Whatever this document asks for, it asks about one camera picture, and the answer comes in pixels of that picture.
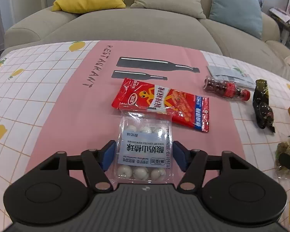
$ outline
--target black bottle illustration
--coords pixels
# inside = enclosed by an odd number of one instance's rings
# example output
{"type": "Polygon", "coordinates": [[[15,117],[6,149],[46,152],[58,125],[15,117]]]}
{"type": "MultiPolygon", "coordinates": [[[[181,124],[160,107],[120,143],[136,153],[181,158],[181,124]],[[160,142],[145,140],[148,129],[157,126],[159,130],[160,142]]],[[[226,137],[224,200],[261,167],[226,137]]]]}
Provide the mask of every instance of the black bottle illustration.
{"type": "Polygon", "coordinates": [[[168,80],[167,77],[150,75],[144,72],[133,72],[124,70],[115,70],[113,72],[112,78],[131,78],[135,80],[148,80],[148,79],[168,80]]]}
{"type": "Polygon", "coordinates": [[[126,68],[147,69],[147,70],[161,70],[161,71],[188,70],[195,73],[200,72],[199,68],[193,68],[187,65],[177,65],[168,61],[147,58],[123,57],[123,56],[119,58],[117,66],[126,68]]]}

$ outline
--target black plastic wrapper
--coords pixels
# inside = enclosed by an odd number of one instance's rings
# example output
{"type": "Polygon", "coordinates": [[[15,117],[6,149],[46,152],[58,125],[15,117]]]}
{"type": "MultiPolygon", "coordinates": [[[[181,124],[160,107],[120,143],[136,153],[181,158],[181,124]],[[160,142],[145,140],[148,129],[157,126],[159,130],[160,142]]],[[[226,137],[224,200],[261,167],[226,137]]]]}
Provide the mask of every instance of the black plastic wrapper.
{"type": "Polygon", "coordinates": [[[258,126],[261,129],[267,126],[272,132],[275,132],[273,127],[274,113],[268,102],[268,82],[266,80],[256,80],[252,105],[256,113],[258,126]]]}

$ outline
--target beige sofa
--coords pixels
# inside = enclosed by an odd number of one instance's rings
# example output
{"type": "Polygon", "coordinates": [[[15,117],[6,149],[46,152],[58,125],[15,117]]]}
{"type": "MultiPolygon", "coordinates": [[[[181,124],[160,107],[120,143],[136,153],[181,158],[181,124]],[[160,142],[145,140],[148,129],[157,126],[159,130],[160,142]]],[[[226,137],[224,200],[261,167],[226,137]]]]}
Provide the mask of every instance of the beige sofa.
{"type": "MultiPolygon", "coordinates": [[[[280,44],[276,22],[262,13],[262,40],[209,19],[154,9],[101,10],[84,15],[41,10],[8,29],[3,55],[27,46],[79,40],[130,40],[165,43],[204,50],[251,63],[290,80],[283,59],[290,50],[280,44]]],[[[209,17],[212,0],[201,0],[209,17]]]]}

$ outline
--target gray ribbed panel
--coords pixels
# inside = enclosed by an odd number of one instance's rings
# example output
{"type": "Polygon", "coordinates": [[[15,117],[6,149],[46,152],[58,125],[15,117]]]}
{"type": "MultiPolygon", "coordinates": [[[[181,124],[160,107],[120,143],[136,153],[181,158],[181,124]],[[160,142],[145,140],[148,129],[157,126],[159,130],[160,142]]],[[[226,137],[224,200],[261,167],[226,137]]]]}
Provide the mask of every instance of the gray ribbed panel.
{"type": "Polygon", "coordinates": [[[33,228],[14,224],[7,232],[283,232],[278,223],[240,228],[209,215],[199,200],[173,185],[121,184],[110,194],[98,194],[79,216],[60,225],[33,228]]]}

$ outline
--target plastic package of white balls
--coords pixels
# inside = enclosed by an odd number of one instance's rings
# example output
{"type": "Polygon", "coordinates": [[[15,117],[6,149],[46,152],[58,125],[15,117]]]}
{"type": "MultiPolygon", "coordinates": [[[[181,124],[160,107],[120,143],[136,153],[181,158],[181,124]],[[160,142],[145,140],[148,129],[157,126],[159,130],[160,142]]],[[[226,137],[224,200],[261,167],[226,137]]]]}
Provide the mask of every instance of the plastic package of white balls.
{"type": "Polygon", "coordinates": [[[172,112],[120,107],[114,176],[119,182],[172,181],[172,112]]]}

